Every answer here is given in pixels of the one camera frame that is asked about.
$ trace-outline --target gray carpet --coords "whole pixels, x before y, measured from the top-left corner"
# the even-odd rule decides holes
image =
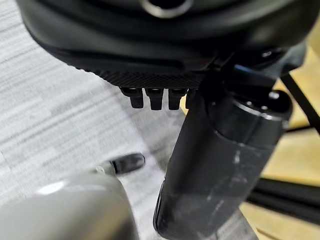
[[[15,2],[0,0],[0,207],[109,158],[142,152],[146,166],[120,180],[141,239],[158,239],[153,212],[184,115],[169,111],[166,100],[162,111],[144,102],[132,109],[117,87],[50,56],[26,32]],[[221,240],[255,239],[240,213],[232,222],[217,234]]]

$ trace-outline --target black cylinder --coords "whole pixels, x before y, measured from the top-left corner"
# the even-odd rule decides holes
[[[292,114],[289,96],[221,94],[193,102],[162,185],[153,225],[170,240],[209,238],[259,179]]]

